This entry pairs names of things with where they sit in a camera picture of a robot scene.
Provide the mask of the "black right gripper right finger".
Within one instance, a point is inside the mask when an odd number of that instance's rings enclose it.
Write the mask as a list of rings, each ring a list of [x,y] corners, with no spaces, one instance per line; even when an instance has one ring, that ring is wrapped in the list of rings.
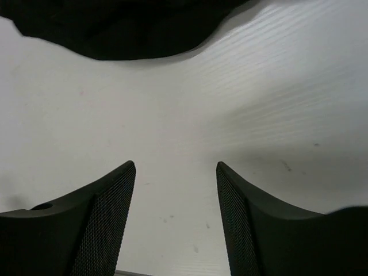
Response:
[[[216,179],[232,275],[367,274],[367,207],[311,212],[254,186],[223,162]]]

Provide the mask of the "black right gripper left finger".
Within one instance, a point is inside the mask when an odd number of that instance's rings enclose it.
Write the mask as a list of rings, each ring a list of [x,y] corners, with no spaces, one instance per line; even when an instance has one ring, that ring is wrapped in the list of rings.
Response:
[[[113,275],[135,185],[127,161],[32,209],[1,214],[2,275]]]

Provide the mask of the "black pleated skirt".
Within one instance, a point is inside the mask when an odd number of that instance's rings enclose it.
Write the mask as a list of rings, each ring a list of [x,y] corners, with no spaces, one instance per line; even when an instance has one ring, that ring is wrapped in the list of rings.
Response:
[[[1,17],[26,37],[95,60],[191,51],[244,1],[2,1]]]

